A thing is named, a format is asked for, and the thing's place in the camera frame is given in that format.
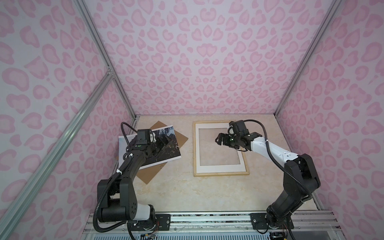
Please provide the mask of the dark landscape photo print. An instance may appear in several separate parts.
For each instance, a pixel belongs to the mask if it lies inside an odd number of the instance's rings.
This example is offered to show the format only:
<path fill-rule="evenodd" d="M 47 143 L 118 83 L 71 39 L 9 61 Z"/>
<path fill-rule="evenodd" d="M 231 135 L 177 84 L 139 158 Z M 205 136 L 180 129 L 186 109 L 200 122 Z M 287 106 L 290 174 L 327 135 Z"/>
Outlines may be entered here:
<path fill-rule="evenodd" d="M 139 155 L 140 169 L 146 169 L 181 158 L 181 152 L 172 125 L 158 129 L 138 130 L 133 135 L 119 137 L 119 166 Z"/>

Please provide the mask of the clear acrylic sheet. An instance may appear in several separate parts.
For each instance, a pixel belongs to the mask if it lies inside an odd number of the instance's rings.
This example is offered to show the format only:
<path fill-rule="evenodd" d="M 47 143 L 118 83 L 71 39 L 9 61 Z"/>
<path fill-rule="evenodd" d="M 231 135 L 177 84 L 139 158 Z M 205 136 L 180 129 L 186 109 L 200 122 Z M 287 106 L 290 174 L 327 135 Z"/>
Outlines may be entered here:
<path fill-rule="evenodd" d="M 199 154 L 201 166 L 239 165 L 238 152 L 227 146 L 218 145 L 215 139 L 227 129 L 199 129 Z"/>

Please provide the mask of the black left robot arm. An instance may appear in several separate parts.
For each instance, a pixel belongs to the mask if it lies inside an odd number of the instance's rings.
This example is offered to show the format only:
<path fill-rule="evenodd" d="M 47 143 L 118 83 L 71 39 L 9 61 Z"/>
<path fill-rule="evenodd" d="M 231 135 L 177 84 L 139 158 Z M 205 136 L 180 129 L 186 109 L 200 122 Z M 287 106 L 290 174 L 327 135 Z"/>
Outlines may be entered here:
<path fill-rule="evenodd" d="M 97 186 L 97 204 L 93 227 L 99 233 L 112 231 L 120 226 L 140 226 L 152 230 L 158 227 L 152 205 L 138 203 L 134 179 L 147 159 L 156 159 L 175 141 L 166 134 L 156 136 L 152 130 L 137 130 L 132 140 L 123 134 L 127 147 L 123 163 L 115 173 Z"/>

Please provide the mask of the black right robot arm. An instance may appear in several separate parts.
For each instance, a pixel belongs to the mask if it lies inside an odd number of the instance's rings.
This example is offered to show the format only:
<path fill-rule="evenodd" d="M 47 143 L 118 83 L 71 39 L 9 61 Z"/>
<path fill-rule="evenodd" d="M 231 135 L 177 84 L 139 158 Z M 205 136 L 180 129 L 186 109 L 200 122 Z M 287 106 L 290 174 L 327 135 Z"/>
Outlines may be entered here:
<path fill-rule="evenodd" d="M 220 133 L 215 142 L 235 150 L 241 148 L 269 158 L 284 173 L 283 191 L 266 210 L 265 222 L 270 228 L 278 228 L 305 202 L 313 198 L 313 192 L 321 182 L 312 158 L 287 151 L 258 133 L 245 136 Z"/>

